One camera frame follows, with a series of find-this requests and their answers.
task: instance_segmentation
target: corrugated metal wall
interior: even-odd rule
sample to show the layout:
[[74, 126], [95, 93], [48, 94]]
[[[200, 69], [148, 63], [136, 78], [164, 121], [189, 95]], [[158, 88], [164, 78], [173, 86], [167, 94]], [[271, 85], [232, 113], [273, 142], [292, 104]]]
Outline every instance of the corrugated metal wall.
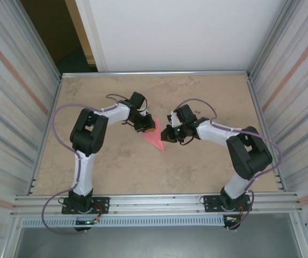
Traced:
[[33, 176], [59, 75], [18, 1], [0, 1], [0, 244]]
[[299, 1], [253, 73], [271, 137], [284, 150], [282, 176], [296, 191], [308, 227], [308, 1]]

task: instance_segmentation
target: ventilation grille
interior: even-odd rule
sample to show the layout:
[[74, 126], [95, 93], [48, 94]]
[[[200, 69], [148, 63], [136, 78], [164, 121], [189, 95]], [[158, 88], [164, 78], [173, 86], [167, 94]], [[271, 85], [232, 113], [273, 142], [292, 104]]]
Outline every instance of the ventilation grille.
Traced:
[[[152, 226], [224, 226], [222, 215], [202, 216], [123, 216], [102, 217], [94, 225], [76, 225], [92, 218], [47, 218], [50, 227], [152, 227]], [[41, 218], [26, 218], [23, 227], [44, 227]]]

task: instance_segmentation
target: orange object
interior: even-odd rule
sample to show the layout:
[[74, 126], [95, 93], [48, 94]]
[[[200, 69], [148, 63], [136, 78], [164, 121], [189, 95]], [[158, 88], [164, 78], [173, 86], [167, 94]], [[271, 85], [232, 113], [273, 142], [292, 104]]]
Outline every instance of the orange object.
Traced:
[[148, 133], [143, 133], [143, 138], [154, 145], [156, 148], [162, 150], [164, 152], [163, 142], [161, 141], [161, 127], [160, 121], [158, 119], [154, 119], [155, 121], [155, 130]]

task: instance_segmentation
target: beige tabletop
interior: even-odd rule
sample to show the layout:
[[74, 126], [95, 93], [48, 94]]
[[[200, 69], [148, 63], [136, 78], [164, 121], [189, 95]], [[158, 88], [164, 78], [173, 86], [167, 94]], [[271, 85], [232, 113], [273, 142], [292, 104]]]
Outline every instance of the beige tabletop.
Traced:
[[[81, 103], [95, 108], [113, 104], [105, 95], [130, 97], [133, 91], [148, 99], [153, 118], [167, 124], [167, 115], [187, 98], [208, 101], [218, 112], [216, 122], [244, 128], [259, 122], [244, 76], [94, 77], [63, 80], [57, 107]], [[211, 117], [204, 104], [189, 103], [197, 117]], [[81, 111], [61, 110], [55, 120], [61, 139], [71, 146], [69, 136]], [[165, 152], [146, 142], [142, 133], [128, 125], [108, 127], [104, 145], [94, 164], [94, 194], [194, 194], [219, 192], [234, 171], [228, 150], [210, 141], [194, 140], [186, 146], [164, 143]], [[38, 172], [35, 195], [52, 195], [71, 187], [73, 153], [63, 148], [50, 131]], [[273, 173], [256, 181], [254, 191], [277, 191]]]

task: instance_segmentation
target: robotic arm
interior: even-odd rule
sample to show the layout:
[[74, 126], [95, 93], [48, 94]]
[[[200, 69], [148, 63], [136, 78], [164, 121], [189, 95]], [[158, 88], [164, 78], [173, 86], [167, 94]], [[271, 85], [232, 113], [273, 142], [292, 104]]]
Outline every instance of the robotic arm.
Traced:
[[242, 201], [247, 185], [254, 175], [263, 171], [272, 163], [272, 156], [262, 139], [234, 131], [258, 133], [254, 127], [241, 130], [219, 125], [202, 117], [198, 119], [188, 105], [181, 106], [167, 116], [169, 125], [161, 133], [161, 139], [167, 142], [184, 144], [186, 137], [209, 140], [227, 147], [235, 173], [220, 191], [220, 206], [232, 211]]
[[[134, 92], [130, 99], [119, 101], [114, 108], [104, 109], [103, 112], [95, 112], [83, 109], [71, 132], [70, 141], [73, 149], [81, 157], [80, 179], [77, 186], [69, 191], [66, 205], [71, 210], [78, 210], [81, 213], [88, 212], [92, 205], [92, 172], [97, 152], [101, 149], [106, 128], [118, 121], [125, 121], [124, 124], [133, 123], [137, 132], [149, 132], [155, 129], [155, 122], [147, 111], [147, 106], [140, 109], [146, 101], [142, 94]], [[74, 183], [78, 176], [79, 158], [75, 155]]]

